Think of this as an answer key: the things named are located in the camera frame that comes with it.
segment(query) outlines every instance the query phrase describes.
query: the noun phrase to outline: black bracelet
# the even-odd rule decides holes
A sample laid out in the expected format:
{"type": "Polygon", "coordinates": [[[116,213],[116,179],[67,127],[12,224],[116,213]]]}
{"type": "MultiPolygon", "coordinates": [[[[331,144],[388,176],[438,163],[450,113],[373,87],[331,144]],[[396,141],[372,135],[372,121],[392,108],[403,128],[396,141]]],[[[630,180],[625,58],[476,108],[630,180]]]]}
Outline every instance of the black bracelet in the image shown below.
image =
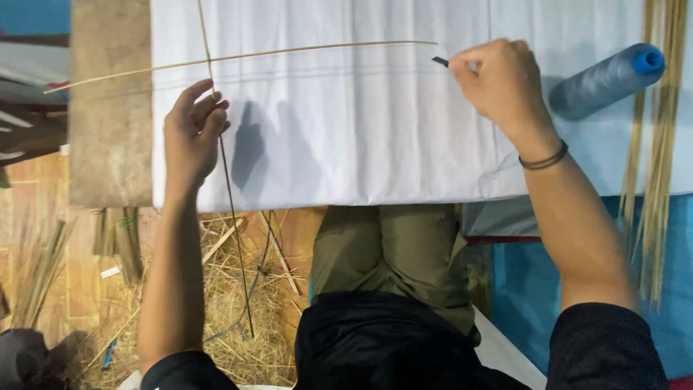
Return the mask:
{"type": "Polygon", "coordinates": [[[522,166],[525,169],[529,169],[530,171],[536,171],[538,169],[544,169],[544,168],[551,167],[552,165],[561,161],[565,157],[565,155],[568,154],[568,144],[566,144],[566,142],[563,140],[561,140],[561,143],[562,143],[561,150],[558,151],[558,153],[554,154],[553,156],[551,156],[545,160],[526,162],[526,161],[522,161],[522,158],[519,156],[518,156],[518,160],[520,160],[520,164],[522,164],[522,166]]]}

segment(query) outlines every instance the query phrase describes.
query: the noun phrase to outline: thread spool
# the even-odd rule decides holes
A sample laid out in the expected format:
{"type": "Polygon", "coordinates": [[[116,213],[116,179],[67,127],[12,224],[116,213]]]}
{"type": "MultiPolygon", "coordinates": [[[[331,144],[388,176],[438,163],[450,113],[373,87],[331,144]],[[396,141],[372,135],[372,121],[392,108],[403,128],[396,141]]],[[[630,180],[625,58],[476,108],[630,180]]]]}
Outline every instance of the thread spool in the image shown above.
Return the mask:
{"type": "Polygon", "coordinates": [[[656,83],[665,70],[662,52],[637,43],[561,81],[549,94],[559,116],[579,121],[656,83]]]}

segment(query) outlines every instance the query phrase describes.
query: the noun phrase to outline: black shirt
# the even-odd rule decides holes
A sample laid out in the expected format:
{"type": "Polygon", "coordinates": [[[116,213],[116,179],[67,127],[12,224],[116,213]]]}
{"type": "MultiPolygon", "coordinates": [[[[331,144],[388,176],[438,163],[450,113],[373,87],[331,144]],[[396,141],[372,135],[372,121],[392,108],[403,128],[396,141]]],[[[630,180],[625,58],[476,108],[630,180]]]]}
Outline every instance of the black shirt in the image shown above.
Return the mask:
{"type": "MultiPolygon", "coordinates": [[[[418,301],[378,291],[321,294],[304,311],[296,389],[527,389],[484,367],[470,339],[418,301]]],[[[157,362],[143,390],[236,389],[202,352],[157,362]]],[[[584,303],[559,316],[547,389],[666,389],[649,326],[631,310],[584,303]]]]}

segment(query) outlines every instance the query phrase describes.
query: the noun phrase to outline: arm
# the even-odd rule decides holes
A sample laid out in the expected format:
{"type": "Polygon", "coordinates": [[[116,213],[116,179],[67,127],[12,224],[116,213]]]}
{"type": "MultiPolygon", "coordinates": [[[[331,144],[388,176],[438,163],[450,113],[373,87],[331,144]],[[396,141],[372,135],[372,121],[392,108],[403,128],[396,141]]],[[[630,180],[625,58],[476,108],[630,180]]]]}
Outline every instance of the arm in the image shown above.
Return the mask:
{"type": "Polygon", "coordinates": [[[204,296],[195,200],[216,165],[219,135],[229,127],[227,101],[208,96],[204,80],[183,91],[166,116],[166,195],[152,268],[139,316],[139,359],[144,375],[166,356],[202,350],[204,296]]]}
{"type": "MultiPolygon", "coordinates": [[[[526,43],[496,40],[474,47],[457,54],[449,69],[467,100],[501,128],[523,161],[544,160],[561,148],[526,43]],[[476,71],[469,63],[477,64],[476,71]]],[[[561,274],[561,310],[598,302],[635,311],[622,240],[580,167],[567,155],[546,169],[524,172],[542,241],[561,274]]]]}

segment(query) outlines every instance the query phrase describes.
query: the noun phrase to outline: hand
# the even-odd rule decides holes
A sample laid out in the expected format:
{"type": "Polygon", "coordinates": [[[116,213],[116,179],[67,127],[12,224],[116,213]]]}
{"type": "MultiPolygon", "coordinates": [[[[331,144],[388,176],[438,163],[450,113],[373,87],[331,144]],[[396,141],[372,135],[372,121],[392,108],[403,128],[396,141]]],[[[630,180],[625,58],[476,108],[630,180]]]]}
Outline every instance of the hand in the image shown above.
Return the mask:
{"type": "Polygon", "coordinates": [[[180,94],[164,120],[166,198],[197,194],[217,160],[217,139],[231,126],[229,102],[221,93],[195,103],[212,88],[211,79],[198,81],[180,94]]]}
{"type": "Polygon", "coordinates": [[[464,97],[501,128],[524,160],[542,160],[560,149],[541,96],[539,67],[525,41],[475,46],[453,57],[448,69],[464,97]]]}

